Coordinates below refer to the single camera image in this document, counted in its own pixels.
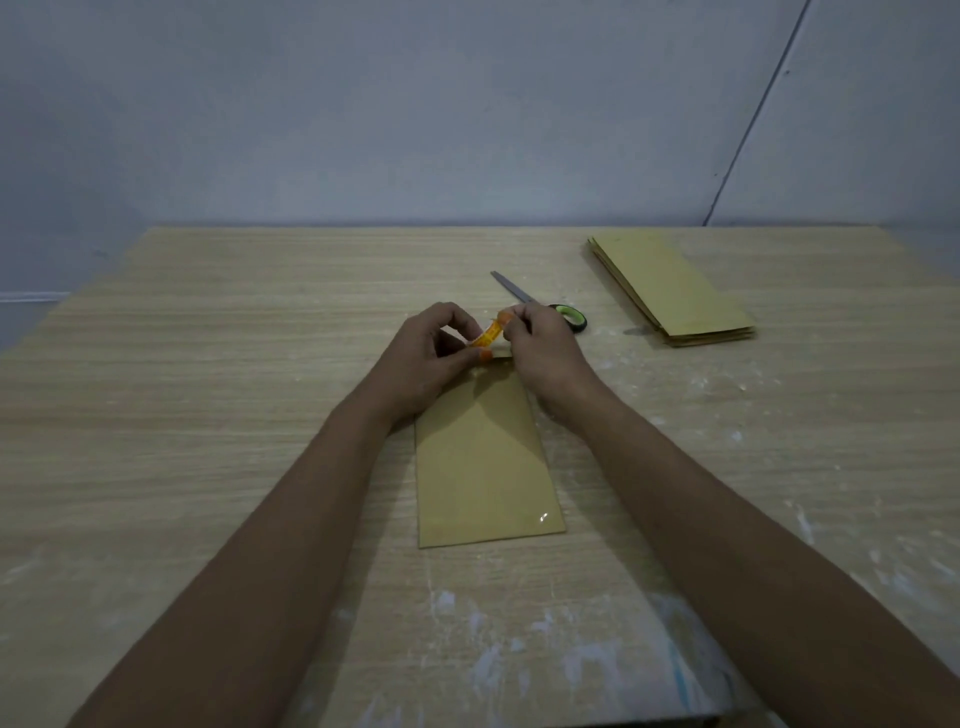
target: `stack of paper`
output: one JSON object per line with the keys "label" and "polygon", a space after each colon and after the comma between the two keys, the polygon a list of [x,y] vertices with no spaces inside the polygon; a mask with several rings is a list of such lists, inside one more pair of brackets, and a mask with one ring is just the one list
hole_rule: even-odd
{"label": "stack of paper", "polygon": [[755,333],[740,305],[719,293],[656,230],[611,231],[590,248],[650,322],[675,347],[744,339]]}

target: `hand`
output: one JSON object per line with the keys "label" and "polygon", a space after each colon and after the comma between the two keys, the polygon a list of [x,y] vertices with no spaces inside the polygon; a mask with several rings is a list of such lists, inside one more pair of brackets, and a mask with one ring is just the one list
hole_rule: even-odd
{"label": "hand", "polygon": [[515,314],[503,333],[513,349],[516,371],[548,409],[565,419],[564,411],[573,400],[607,390],[555,309],[521,303],[506,310]]}
{"label": "hand", "polygon": [[489,361],[489,349],[468,347],[444,327],[472,341],[483,329],[456,303],[434,303],[403,322],[370,373],[354,391],[388,425],[419,414],[462,371]]}

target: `person's right hand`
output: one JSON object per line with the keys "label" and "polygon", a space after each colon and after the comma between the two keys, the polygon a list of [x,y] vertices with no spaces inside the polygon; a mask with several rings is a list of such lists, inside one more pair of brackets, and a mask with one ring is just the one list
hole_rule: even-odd
{"label": "person's right hand", "polygon": [[570,403],[606,390],[555,309],[520,303],[506,311],[514,314],[503,334],[513,349],[516,372],[551,411],[562,415]]}

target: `wooden table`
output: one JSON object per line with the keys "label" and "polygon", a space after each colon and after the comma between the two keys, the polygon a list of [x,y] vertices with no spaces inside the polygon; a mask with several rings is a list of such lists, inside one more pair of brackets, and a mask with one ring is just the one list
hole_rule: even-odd
{"label": "wooden table", "polygon": [[[405,316],[584,310],[627,402],[960,669],[960,288],[877,229],[680,229],[756,340],[672,350],[594,229],[156,229],[0,358],[0,723],[60,725]],[[588,451],[538,411],[568,532],[417,549],[413,431],[372,478],[288,725],[574,725],[756,704]]]}

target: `scissor blade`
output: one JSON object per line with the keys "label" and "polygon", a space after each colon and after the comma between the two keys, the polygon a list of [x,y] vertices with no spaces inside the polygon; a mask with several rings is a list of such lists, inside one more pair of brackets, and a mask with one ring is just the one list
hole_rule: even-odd
{"label": "scissor blade", "polygon": [[522,288],[517,288],[515,285],[510,283],[509,279],[507,279],[504,276],[501,276],[496,271],[490,271],[490,275],[496,278],[497,281],[500,283],[500,285],[502,285],[504,288],[506,288],[508,291],[514,294],[520,300],[521,303],[529,303],[533,300],[533,298],[527,295]]}

